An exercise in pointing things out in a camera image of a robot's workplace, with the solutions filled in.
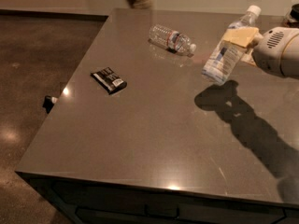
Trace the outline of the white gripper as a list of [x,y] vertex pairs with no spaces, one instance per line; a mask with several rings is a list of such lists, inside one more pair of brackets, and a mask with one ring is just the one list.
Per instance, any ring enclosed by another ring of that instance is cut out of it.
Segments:
[[[228,29],[222,40],[246,48],[258,33],[256,27]],[[254,49],[243,54],[241,61],[275,76],[299,78],[299,29],[275,27],[267,31]]]

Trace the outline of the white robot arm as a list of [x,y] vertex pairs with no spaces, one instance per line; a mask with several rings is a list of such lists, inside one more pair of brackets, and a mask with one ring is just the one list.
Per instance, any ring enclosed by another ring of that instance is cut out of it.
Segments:
[[247,49],[243,63],[278,77],[299,77],[299,29],[275,27],[263,35],[256,27],[229,29],[223,40]]

